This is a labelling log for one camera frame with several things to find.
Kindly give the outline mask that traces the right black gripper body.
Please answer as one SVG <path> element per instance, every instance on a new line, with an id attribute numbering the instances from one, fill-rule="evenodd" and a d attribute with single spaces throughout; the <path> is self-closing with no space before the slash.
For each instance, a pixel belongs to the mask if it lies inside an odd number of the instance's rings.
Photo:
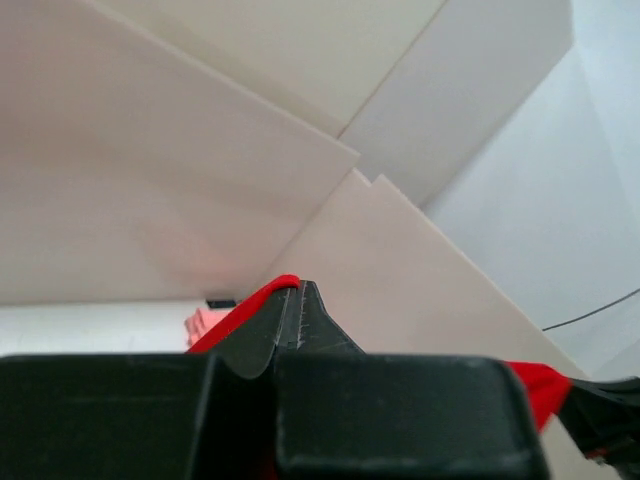
<path id="1" fill-rule="evenodd" d="M 585 458 L 639 477 L 639 379 L 574 379 L 559 419 Z"/>

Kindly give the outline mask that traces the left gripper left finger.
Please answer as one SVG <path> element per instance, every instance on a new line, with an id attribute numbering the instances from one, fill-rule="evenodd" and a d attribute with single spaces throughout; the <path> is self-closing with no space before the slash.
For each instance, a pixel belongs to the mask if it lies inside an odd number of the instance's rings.
<path id="1" fill-rule="evenodd" d="M 1 361 L 5 479 L 284 479 L 273 363 L 291 291 L 247 313 L 264 347 Z"/>

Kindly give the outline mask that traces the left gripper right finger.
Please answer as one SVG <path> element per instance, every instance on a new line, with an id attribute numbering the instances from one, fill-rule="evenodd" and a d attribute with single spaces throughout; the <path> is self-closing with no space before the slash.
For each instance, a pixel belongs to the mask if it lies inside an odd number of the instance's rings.
<path id="1" fill-rule="evenodd" d="M 305 281 L 274 360 L 282 479 L 546 479 L 526 393 L 503 361 L 363 352 Z"/>

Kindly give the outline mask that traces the red t shirt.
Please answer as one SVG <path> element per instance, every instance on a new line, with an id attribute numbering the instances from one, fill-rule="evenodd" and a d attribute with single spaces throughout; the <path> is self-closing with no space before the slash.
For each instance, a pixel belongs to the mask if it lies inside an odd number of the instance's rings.
<path id="1" fill-rule="evenodd" d="M 293 289 L 295 293 L 300 293 L 300 278 L 292 274 L 274 278 L 233 307 L 221 322 L 207 332 L 191 349 L 187 349 L 187 352 L 203 353 L 211 350 L 256 316 L 275 293 L 286 289 Z M 539 432 L 543 431 L 549 419 L 560 412 L 573 386 L 573 381 L 546 364 L 514 361 L 505 361 L 505 364 L 524 384 L 536 428 Z"/>

